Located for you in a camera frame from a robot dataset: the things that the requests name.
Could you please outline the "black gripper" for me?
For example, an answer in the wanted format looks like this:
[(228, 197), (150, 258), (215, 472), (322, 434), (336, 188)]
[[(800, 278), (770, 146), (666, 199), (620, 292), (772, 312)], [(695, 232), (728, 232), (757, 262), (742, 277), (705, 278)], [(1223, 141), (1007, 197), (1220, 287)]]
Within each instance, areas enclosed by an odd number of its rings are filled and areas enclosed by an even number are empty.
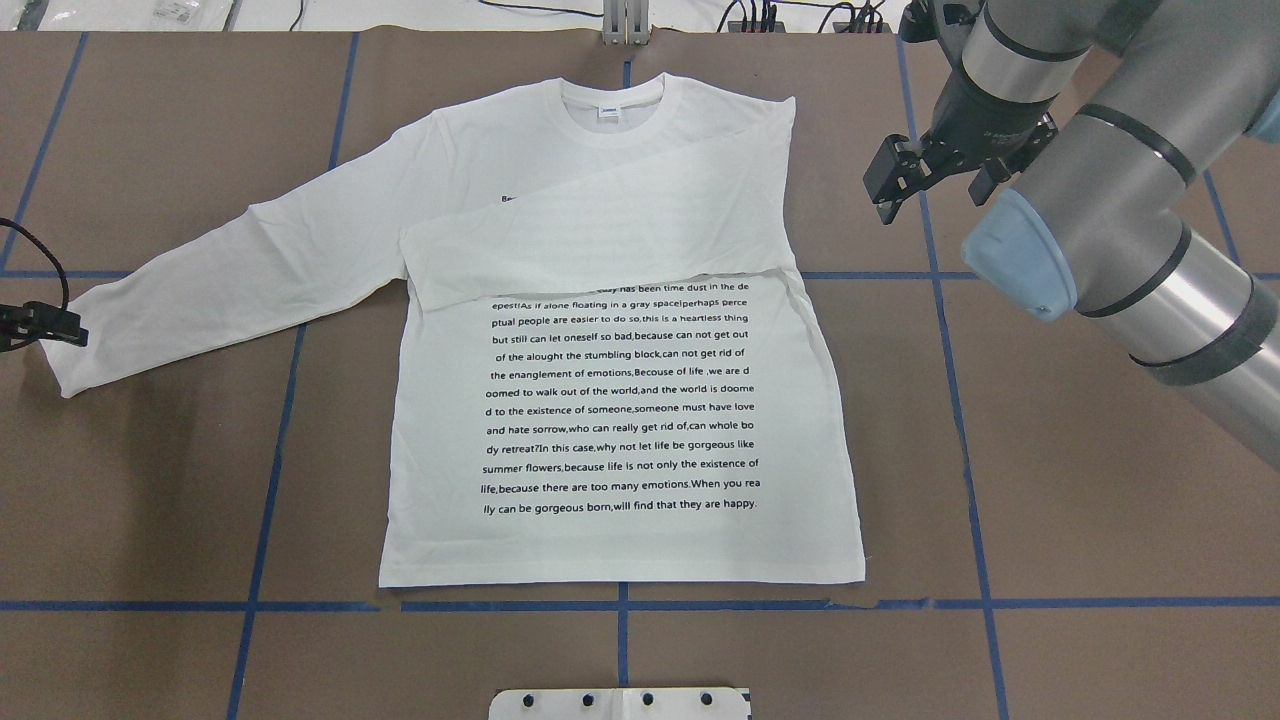
[(974, 170), (968, 192), (982, 206), (996, 188), (1027, 168), (1059, 136), (1048, 100), (1011, 102), (950, 76), (920, 141), (888, 135), (864, 173), (868, 197), (891, 225), (911, 195)]

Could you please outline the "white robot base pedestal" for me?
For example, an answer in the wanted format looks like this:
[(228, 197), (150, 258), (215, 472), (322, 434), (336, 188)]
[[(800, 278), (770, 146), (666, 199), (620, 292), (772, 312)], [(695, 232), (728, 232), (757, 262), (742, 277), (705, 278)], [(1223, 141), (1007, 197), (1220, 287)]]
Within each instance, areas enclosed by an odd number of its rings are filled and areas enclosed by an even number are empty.
[(732, 687), (508, 689), (489, 719), (750, 719), (746, 689)]

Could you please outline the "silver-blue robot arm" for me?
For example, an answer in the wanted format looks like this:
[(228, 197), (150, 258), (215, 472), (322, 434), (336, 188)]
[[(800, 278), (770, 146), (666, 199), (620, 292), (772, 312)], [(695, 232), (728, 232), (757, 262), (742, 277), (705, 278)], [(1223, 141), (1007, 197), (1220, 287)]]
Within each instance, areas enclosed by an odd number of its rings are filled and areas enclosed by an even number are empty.
[(1050, 322), (1076, 311), (1277, 464), (1277, 297), (1176, 199), (1242, 136), (1277, 141), (1275, 1), (913, 1), (951, 67), (931, 128), (864, 176), (883, 223), (972, 173), (963, 260)]

